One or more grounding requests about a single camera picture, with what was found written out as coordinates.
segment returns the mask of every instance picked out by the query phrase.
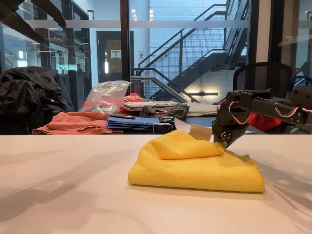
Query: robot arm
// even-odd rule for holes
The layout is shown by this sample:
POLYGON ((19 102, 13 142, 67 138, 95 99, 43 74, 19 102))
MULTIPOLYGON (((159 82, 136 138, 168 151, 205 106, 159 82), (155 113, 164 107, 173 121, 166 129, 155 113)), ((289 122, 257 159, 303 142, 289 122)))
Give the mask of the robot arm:
POLYGON ((290 100, 273 97, 271 89, 229 92, 218 105, 213 122, 214 141, 225 141, 230 146, 245 134, 251 113, 294 125, 312 124, 312 86, 295 87, 290 100))

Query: door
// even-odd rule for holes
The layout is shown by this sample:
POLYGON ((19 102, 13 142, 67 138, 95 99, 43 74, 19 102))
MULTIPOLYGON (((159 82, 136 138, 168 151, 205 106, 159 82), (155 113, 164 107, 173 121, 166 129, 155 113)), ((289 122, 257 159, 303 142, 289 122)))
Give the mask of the door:
MULTIPOLYGON (((133 31, 130 32, 130 44, 133 48, 133 31)), ((134 57, 132 50, 131 67, 134 57)), ((121 76, 121 33, 120 31, 97 31, 97 68, 98 82, 122 80, 121 76)))

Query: keyboard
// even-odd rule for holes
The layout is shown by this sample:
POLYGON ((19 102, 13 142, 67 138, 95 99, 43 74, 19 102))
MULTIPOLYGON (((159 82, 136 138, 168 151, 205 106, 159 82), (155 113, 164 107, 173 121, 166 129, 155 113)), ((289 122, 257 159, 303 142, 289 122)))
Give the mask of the keyboard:
POLYGON ((155 110, 168 110, 170 107, 175 106, 177 103, 175 101, 145 101, 145 102, 135 102, 129 101, 122 105, 127 111, 140 111, 144 106, 152 106, 155 110))

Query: folded pink cloth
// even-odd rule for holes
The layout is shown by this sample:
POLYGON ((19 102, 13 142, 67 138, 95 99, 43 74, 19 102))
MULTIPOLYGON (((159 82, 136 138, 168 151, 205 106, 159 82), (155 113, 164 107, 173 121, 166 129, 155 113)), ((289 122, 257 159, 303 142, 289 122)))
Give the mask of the folded pink cloth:
POLYGON ((34 134, 97 135, 112 133, 107 129, 107 114, 96 112, 60 112, 47 125, 33 130, 34 134))

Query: sign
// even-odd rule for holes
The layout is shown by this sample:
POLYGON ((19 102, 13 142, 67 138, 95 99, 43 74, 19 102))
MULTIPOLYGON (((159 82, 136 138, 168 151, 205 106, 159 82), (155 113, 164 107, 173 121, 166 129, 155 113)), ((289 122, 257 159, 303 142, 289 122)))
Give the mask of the sign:
POLYGON ((144 58, 144 53, 145 53, 145 51, 139 51, 138 52, 138 59, 143 59, 144 58))
POLYGON ((121 59, 121 50, 111 50, 112 59, 121 59))

